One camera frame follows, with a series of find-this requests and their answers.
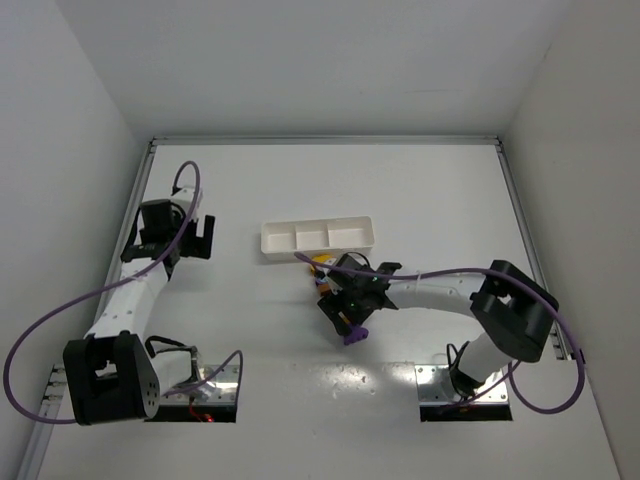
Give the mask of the purple lego brick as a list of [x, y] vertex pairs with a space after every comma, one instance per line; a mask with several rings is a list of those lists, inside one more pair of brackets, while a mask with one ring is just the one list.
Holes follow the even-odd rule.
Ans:
[[366, 340], [369, 336], [369, 330], [360, 325], [352, 325], [347, 335], [343, 337], [345, 346], [353, 345], [360, 341]]

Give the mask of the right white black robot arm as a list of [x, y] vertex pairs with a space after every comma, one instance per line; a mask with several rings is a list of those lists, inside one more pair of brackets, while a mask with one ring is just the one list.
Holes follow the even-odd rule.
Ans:
[[364, 323], [378, 310], [428, 309], [472, 318], [483, 331], [455, 349], [447, 369], [461, 399], [511, 362], [540, 360], [558, 303], [513, 264], [496, 260], [485, 272], [407, 278], [399, 275], [401, 267], [383, 262], [373, 269], [357, 253], [313, 261], [322, 291], [318, 306], [345, 344], [367, 337]]

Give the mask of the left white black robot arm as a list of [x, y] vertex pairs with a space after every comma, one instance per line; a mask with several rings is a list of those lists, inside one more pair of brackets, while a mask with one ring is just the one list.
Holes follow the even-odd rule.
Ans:
[[151, 419], [173, 388], [200, 380], [196, 347], [152, 335], [147, 326], [177, 263], [211, 256], [215, 219], [198, 216], [201, 199], [182, 187], [141, 203], [120, 256], [122, 285], [85, 336], [63, 352], [78, 424]]

